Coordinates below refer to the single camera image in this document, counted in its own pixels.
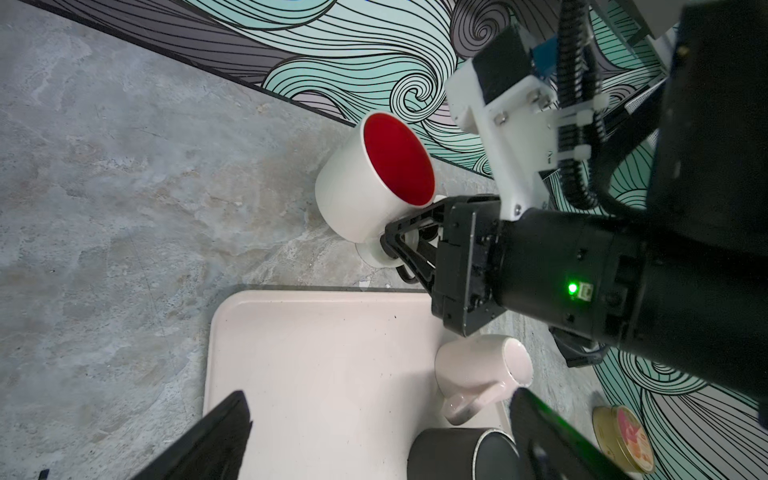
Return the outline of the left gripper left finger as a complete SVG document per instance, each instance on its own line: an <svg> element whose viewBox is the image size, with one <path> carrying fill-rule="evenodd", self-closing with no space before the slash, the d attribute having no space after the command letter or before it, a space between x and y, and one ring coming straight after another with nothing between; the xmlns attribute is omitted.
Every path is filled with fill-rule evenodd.
<svg viewBox="0 0 768 480"><path fill-rule="evenodd" d="M134 479L237 479L251 428L245 394L234 391Z"/></svg>

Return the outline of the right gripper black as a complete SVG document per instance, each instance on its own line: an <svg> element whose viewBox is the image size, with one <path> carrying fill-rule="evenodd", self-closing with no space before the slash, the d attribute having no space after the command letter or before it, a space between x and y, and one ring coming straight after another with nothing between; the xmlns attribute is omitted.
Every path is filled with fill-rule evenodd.
<svg viewBox="0 0 768 480"><path fill-rule="evenodd" d="M492 298L489 274L498 241L500 199L495 195L447 197L386 225L380 239L407 284L431 295L432 314L468 337L504 312ZM425 240L435 240L436 247ZM417 240L411 246L406 240Z"/></svg>

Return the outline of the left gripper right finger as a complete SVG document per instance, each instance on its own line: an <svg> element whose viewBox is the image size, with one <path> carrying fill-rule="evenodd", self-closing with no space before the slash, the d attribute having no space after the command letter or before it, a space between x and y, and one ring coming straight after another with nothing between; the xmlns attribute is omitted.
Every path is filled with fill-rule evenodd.
<svg viewBox="0 0 768 480"><path fill-rule="evenodd" d="M526 388L509 405L520 479L626 479L614 462Z"/></svg>

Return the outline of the cream upside-down mug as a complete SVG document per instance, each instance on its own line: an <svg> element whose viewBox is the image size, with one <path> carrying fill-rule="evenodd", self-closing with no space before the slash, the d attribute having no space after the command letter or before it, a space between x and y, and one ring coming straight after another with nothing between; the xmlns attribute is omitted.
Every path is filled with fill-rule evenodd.
<svg viewBox="0 0 768 480"><path fill-rule="evenodd" d="M386 112L366 115L321 168L315 198L328 226L374 268L403 264L384 252L387 224L431 205L437 183L416 134Z"/></svg>

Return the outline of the black mug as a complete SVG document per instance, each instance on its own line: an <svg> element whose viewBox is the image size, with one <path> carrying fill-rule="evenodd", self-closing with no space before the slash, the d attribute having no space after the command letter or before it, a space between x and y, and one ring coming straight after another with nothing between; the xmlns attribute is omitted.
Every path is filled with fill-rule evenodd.
<svg viewBox="0 0 768 480"><path fill-rule="evenodd" d="M407 479L521 479L513 439L494 428L431 428L414 440Z"/></svg>

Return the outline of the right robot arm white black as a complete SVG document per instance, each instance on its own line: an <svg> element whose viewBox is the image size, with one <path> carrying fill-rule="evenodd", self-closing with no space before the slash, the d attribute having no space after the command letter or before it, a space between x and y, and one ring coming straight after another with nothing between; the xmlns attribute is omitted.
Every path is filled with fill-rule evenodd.
<svg viewBox="0 0 768 480"><path fill-rule="evenodd" d="M544 98L535 44L501 30L454 75L497 195L451 197L390 223L445 327L506 311L733 389L767 417L767 5L688 1L668 76L612 132L588 5L565 1L546 58L547 128L568 212L522 192L512 115Z"/></svg>

